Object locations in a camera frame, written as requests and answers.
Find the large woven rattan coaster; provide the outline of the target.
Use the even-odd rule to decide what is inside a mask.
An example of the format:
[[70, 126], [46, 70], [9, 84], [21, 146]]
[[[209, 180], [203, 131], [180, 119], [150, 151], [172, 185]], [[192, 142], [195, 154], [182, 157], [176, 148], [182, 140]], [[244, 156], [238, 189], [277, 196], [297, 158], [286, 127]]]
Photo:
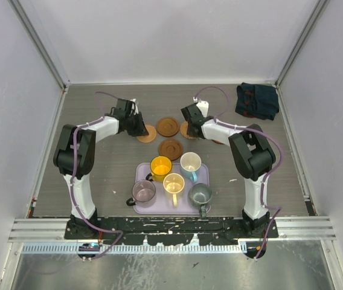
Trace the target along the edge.
[[182, 122], [180, 126], [181, 135], [188, 140], [195, 140], [196, 137], [190, 136], [187, 132], [187, 129], [188, 129], [188, 122], [187, 121]]

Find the small woven rattan coaster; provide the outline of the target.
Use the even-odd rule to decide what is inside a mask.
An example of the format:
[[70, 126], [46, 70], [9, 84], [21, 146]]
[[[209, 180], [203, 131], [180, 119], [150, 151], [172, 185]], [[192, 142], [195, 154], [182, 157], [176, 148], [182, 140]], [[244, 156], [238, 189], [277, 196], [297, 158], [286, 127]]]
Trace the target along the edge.
[[156, 128], [150, 124], [145, 125], [148, 134], [146, 136], [138, 136], [136, 139], [141, 143], [150, 143], [157, 137]]

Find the white and blue mug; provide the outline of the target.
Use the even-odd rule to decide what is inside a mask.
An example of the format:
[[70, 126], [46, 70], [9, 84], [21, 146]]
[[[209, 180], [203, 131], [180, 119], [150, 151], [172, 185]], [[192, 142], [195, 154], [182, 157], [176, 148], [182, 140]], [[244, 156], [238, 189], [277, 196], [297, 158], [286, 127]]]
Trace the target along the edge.
[[187, 152], [180, 158], [180, 171], [184, 178], [188, 178], [191, 182], [197, 182], [197, 171], [202, 165], [202, 160], [197, 153]]

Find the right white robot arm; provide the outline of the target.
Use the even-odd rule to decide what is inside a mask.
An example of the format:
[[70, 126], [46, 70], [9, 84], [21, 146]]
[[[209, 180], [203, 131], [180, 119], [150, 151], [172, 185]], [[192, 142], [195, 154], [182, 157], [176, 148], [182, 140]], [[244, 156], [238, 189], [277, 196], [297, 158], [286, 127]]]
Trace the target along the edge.
[[218, 141], [231, 148], [236, 169], [245, 181], [245, 205], [242, 210], [243, 231], [256, 238], [264, 232], [270, 213], [267, 200], [268, 173], [276, 156], [261, 127], [240, 127], [205, 117], [196, 104], [181, 109], [191, 137]]

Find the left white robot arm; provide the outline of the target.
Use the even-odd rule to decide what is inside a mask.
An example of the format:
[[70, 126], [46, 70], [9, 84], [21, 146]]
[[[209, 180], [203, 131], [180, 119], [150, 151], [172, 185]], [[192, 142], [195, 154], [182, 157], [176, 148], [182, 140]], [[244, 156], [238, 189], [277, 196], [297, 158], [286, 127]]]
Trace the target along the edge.
[[149, 134], [136, 99], [119, 98], [109, 113], [85, 124], [66, 124], [60, 133], [53, 163], [68, 187], [71, 221], [78, 226], [78, 233], [85, 239], [95, 238], [101, 230], [90, 185], [96, 144], [121, 132], [127, 132], [132, 137]]

